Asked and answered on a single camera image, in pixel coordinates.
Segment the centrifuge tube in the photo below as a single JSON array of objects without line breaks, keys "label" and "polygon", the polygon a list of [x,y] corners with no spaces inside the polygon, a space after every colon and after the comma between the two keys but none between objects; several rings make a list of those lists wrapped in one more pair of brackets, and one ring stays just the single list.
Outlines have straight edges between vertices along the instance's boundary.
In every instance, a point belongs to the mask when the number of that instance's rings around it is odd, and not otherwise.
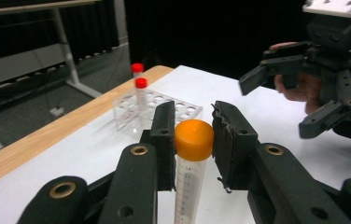
[{"label": "centrifuge tube", "polygon": [[213,128],[202,120],[187,119],[175,127],[175,224],[195,222],[205,163],[211,155],[213,140]]},{"label": "centrifuge tube", "polygon": [[143,72],[144,72],[144,65],[142,63],[132,64],[132,73],[133,73],[134,79],[141,77],[143,75]]},{"label": "centrifuge tube", "polygon": [[149,114],[147,102],[147,79],[139,77],[135,80],[135,94],[137,97],[138,118],[142,129],[149,128]]}]

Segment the white table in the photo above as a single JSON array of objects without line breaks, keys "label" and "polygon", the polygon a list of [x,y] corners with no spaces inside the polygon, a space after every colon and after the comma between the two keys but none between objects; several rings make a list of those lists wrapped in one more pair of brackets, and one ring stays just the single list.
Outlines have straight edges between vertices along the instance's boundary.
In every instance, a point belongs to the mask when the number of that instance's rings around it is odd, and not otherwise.
[{"label": "white table", "polygon": [[[290,149],[317,180],[339,189],[351,177],[351,140],[333,132],[302,140],[298,123],[302,103],[290,102],[273,90],[258,88],[242,96],[237,80],[180,66],[148,87],[204,107],[202,120],[211,123],[216,100],[236,105],[262,143]],[[114,171],[120,152],[139,136],[119,133],[112,110],[89,122],[59,143],[0,178],[0,223],[15,223],[38,190],[53,178],[76,175],[88,184]],[[254,223],[246,191],[225,192],[218,169],[209,159],[196,223]],[[158,223],[173,223],[174,192],[159,193]]]}]

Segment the red cap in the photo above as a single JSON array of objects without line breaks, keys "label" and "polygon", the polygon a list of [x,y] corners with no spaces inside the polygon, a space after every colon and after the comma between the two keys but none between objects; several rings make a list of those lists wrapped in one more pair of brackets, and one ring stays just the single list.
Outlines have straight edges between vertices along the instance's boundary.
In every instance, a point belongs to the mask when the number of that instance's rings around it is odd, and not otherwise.
[{"label": "red cap", "polygon": [[137,89],[144,89],[147,87],[147,79],[144,77],[139,77],[135,80],[135,87]]},{"label": "red cap", "polygon": [[132,64],[132,72],[133,73],[144,72],[144,65],[142,63],[133,63]]}]

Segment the table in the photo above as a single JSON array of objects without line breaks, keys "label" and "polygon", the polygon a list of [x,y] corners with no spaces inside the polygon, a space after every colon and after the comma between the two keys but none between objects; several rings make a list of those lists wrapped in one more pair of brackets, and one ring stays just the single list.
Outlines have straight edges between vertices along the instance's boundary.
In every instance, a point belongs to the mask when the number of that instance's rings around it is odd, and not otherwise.
[{"label": "table", "polygon": [[[259,134],[259,140],[290,149],[317,180],[337,189],[351,177],[351,140],[325,132],[301,140],[298,123],[303,104],[258,88],[242,96],[237,80],[179,66],[156,66],[144,74],[149,88],[194,105],[211,123],[216,100],[236,105]],[[49,180],[76,175],[88,184],[115,170],[120,152],[138,137],[117,133],[112,100],[133,87],[129,80],[42,129],[0,150],[0,223],[16,222],[23,208]],[[254,223],[246,191],[228,194],[217,181],[218,169],[207,162],[197,223]],[[174,193],[160,192],[158,223],[171,223]]]}]

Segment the human finger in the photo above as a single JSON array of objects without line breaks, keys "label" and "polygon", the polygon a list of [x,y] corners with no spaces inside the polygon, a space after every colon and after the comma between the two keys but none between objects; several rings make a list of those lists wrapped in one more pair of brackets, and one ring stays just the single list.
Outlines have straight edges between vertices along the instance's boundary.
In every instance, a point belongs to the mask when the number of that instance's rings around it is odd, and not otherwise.
[{"label": "human finger", "polygon": [[290,45],[290,44],[295,44],[296,42],[283,42],[283,43],[278,43],[278,44],[275,44],[275,45],[271,45],[269,47],[269,49],[278,49],[280,47],[283,47],[283,46],[286,46],[286,45]]}]

